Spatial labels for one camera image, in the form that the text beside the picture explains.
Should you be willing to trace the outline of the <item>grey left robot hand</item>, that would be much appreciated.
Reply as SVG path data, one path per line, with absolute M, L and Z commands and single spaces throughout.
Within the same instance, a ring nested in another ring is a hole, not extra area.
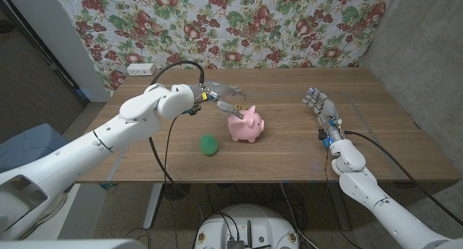
M 244 116 L 233 105 L 224 100 L 232 96 L 246 96 L 242 89 L 211 81 L 199 85 L 191 85 L 190 89 L 194 96 L 194 104 L 189 110 L 191 115 L 196 114 L 201 109 L 201 103 L 211 101 L 214 102 L 217 109 L 233 114 L 239 119 L 244 119 Z

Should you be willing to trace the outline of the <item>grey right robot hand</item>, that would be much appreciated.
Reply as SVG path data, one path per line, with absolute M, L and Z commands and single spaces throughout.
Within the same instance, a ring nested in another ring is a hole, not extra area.
M 318 139 L 328 148 L 332 143 L 344 138 L 341 132 L 341 117 L 334 102 L 317 88 L 310 88 L 302 100 L 317 116 L 320 129 Z

